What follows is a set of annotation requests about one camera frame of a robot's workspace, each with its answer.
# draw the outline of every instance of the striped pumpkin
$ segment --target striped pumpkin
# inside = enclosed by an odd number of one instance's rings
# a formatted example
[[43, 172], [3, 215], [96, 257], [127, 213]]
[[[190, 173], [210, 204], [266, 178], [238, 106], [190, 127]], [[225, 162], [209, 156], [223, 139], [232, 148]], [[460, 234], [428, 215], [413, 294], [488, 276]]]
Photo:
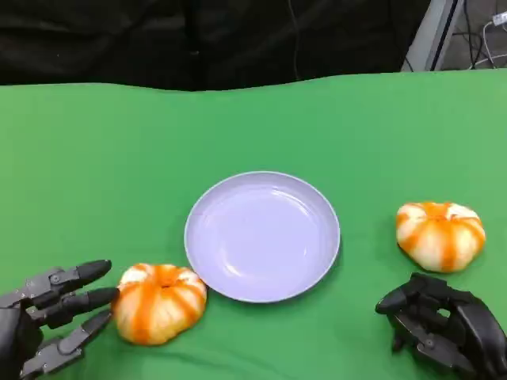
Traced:
[[187, 268], [137, 264], [121, 277], [112, 306], [120, 335], [134, 344], [163, 344], [192, 327], [206, 307], [206, 286]]
[[396, 238], [424, 269], [457, 272], [477, 256], [486, 233], [470, 208], [456, 203], [407, 203], [396, 216]]

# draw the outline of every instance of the black backdrop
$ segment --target black backdrop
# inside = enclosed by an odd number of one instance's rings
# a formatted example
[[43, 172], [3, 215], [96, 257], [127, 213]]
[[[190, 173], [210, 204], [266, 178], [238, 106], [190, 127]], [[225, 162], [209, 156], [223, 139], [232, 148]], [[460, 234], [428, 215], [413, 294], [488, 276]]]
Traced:
[[0, 84], [233, 89], [393, 72], [403, 64], [428, 5], [429, 0], [1, 0]]

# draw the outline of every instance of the green table surface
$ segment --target green table surface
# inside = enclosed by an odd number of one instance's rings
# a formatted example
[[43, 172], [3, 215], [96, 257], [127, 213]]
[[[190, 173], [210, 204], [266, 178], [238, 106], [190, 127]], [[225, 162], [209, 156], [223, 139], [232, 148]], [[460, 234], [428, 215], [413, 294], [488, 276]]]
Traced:
[[95, 287], [116, 285], [137, 262], [186, 265], [183, 229], [198, 197], [230, 175], [276, 170], [312, 183], [340, 219], [341, 255], [316, 288], [272, 305], [210, 291], [197, 326], [156, 348], [126, 344], [110, 325], [54, 378], [442, 377], [391, 354], [391, 327], [374, 308], [417, 270], [396, 245], [398, 208], [451, 200], [479, 213], [487, 242], [466, 271], [445, 278], [507, 327], [503, 81], [507, 71], [489, 70], [222, 93], [2, 87], [0, 291], [100, 258], [113, 270]]

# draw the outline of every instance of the light purple plate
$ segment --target light purple plate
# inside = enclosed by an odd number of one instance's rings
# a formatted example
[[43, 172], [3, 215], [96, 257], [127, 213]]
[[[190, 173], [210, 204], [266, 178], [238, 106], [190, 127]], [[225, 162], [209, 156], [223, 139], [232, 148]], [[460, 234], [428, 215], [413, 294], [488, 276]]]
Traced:
[[327, 199], [283, 173], [227, 178], [204, 193], [185, 226], [193, 270], [245, 302], [276, 302], [313, 287], [330, 269], [340, 226]]

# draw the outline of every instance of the robotic hand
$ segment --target robotic hand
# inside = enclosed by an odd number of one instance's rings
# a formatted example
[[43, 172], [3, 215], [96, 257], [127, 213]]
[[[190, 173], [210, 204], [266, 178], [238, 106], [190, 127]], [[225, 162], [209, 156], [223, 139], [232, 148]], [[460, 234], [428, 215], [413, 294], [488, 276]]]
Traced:
[[[438, 313], [447, 310], [448, 317]], [[507, 340], [479, 298], [457, 291], [441, 279], [414, 273], [408, 283], [376, 306], [395, 329], [392, 349], [404, 344], [465, 378], [507, 379]]]
[[36, 378], [58, 371], [84, 355], [83, 348], [108, 324], [111, 311], [103, 310], [65, 337], [43, 342], [40, 327], [50, 329], [72, 322], [75, 315], [112, 302], [116, 288], [82, 294], [74, 291], [101, 278], [111, 261], [99, 260], [63, 270], [54, 268], [0, 295], [0, 371], [2, 379]]

